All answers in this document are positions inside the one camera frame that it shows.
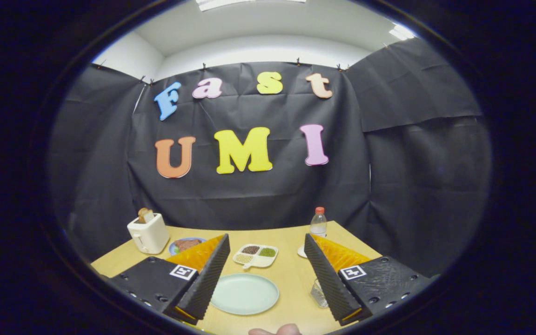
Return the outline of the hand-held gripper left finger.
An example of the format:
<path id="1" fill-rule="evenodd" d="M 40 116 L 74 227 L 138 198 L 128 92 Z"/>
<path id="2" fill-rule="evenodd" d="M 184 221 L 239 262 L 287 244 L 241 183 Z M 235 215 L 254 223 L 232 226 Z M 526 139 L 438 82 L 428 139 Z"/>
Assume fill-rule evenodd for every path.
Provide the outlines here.
<path id="1" fill-rule="evenodd" d="M 167 259 L 147 257 L 109 281 L 144 307 L 196 326 L 206 314 L 229 253 L 229 235 L 222 234 Z"/>

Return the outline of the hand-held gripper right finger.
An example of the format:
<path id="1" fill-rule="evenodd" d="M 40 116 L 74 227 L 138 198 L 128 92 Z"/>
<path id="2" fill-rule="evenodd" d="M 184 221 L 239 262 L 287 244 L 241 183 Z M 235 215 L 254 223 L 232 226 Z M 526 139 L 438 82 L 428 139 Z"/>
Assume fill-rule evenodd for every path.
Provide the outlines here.
<path id="1" fill-rule="evenodd" d="M 340 326 L 400 307 L 436 281 L 391 256 L 366 257 L 315 234 L 305 235 L 304 252 Z"/>

